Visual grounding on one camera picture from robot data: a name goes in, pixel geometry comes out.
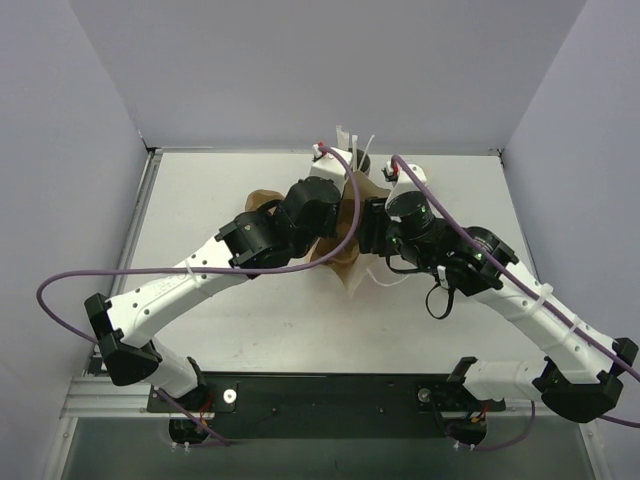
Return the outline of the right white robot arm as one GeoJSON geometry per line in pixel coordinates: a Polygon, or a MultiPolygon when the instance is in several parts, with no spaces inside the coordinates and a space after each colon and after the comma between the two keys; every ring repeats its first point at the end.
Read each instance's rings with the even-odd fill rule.
{"type": "Polygon", "coordinates": [[[515,252],[491,231],[454,228],[436,217],[419,191],[392,200],[365,200],[358,242],[362,252],[400,256],[408,273],[432,276],[448,296],[460,293],[489,307],[542,352],[533,360],[459,361],[450,379],[477,401],[531,400],[576,423],[613,410],[623,392],[620,377],[638,346],[597,332],[560,304],[515,252]]]}

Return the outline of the brown paper bag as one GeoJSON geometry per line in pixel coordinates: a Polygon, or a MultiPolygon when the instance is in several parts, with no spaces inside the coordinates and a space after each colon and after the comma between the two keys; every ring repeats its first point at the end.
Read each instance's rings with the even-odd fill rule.
{"type": "MultiPolygon", "coordinates": [[[[376,185],[361,172],[355,173],[355,179],[356,186],[360,193],[360,203],[356,204],[355,202],[355,204],[360,214],[362,213],[364,201],[367,198],[386,198],[390,193],[388,189],[376,185]]],[[[355,201],[351,182],[348,182],[345,186],[342,199],[343,198],[353,198],[355,201]]],[[[342,240],[331,240],[330,238],[318,240],[306,255],[305,261],[310,262],[326,255],[341,241],[342,240]]],[[[370,280],[381,287],[396,286],[407,279],[406,275],[394,274],[388,270],[381,257],[371,254],[361,254],[356,237],[351,238],[347,246],[332,259],[327,260],[324,266],[331,269],[340,279],[350,297],[354,295],[365,277],[369,277],[370,280]]]]}

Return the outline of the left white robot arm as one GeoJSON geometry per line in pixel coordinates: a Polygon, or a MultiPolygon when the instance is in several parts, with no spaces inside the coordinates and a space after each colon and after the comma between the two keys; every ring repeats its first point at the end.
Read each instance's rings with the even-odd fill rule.
{"type": "Polygon", "coordinates": [[[111,298],[87,298],[85,311],[112,383],[146,381],[179,409],[199,408],[205,398],[199,367],[161,345],[156,334],[215,294],[306,256],[318,239],[334,234],[343,191],[317,176],[300,180],[274,206],[243,212],[221,227],[176,265],[175,274],[111,298]]]}

